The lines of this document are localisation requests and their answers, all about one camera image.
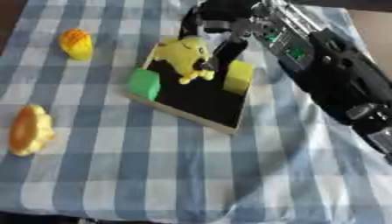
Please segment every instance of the robotic arm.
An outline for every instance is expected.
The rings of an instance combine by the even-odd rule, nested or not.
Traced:
[[[231,32],[204,69],[227,71],[254,36],[316,104],[392,164],[392,83],[353,43],[321,30],[291,4],[267,0],[206,1],[185,16],[179,38],[197,36],[199,27]]]

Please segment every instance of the blue and white checkered cloth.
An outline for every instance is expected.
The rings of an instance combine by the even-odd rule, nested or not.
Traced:
[[[196,0],[31,0],[0,59],[0,210],[171,223],[391,223],[392,168],[326,117],[254,40],[241,127],[223,135],[123,97],[123,84]],[[344,10],[306,7],[362,48]],[[94,37],[73,61],[59,35]],[[44,106],[56,137],[8,153],[11,121]]]

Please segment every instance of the yellow plastic toy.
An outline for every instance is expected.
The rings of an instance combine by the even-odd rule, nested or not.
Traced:
[[[93,56],[91,36],[81,29],[64,32],[59,38],[59,44],[74,60],[89,60]]]
[[[255,67],[249,63],[234,60],[228,67],[223,89],[238,95],[245,95]]]
[[[20,157],[42,150],[53,139],[52,118],[38,105],[28,105],[17,113],[10,130],[10,151]]]
[[[188,84],[197,77],[210,81],[214,71],[195,70],[193,65],[199,60],[208,61],[206,43],[201,38],[168,38],[160,42],[154,52],[154,60],[166,60],[183,77],[180,84]]]

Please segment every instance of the yellow corn toy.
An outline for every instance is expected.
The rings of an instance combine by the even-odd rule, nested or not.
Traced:
[[[214,71],[195,70],[195,63],[208,59],[207,45],[201,38],[168,38],[160,42],[154,52],[154,60],[166,60],[183,76],[179,79],[183,85],[197,77],[207,81],[214,78]]]
[[[59,38],[61,49],[74,60],[89,60],[93,56],[93,41],[90,35],[81,29],[71,29]]]

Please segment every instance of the toy corn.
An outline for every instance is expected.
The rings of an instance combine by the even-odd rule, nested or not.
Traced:
[[[74,60],[89,60],[93,56],[93,43],[90,35],[81,29],[64,32],[59,39],[61,49]]]
[[[20,157],[42,150],[53,139],[52,118],[38,105],[28,105],[17,113],[10,130],[10,151]]]

